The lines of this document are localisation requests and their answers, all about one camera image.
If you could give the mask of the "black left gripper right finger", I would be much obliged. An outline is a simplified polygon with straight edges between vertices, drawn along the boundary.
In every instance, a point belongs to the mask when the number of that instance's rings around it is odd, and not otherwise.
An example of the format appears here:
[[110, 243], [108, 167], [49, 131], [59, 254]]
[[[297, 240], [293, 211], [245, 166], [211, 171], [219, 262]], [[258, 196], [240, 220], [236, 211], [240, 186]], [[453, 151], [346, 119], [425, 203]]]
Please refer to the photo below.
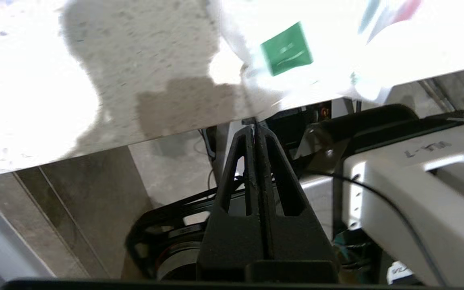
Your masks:
[[264, 260], [255, 282], [338, 282], [332, 245], [276, 135], [255, 131]]

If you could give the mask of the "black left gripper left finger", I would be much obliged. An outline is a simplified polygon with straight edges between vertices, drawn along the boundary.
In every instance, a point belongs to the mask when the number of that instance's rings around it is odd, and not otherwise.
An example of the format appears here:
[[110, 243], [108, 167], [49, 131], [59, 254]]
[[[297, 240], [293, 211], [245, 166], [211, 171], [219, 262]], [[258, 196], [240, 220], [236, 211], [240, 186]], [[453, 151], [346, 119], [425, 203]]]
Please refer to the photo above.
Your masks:
[[[260, 221], [259, 186], [255, 169], [254, 127], [236, 132], [218, 185], [197, 259], [200, 281], [239, 281], [245, 268], [263, 259], [263, 234]], [[235, 191], [234, 177], [239, 158], [245, 162], [245, 215], [231, 214]]]

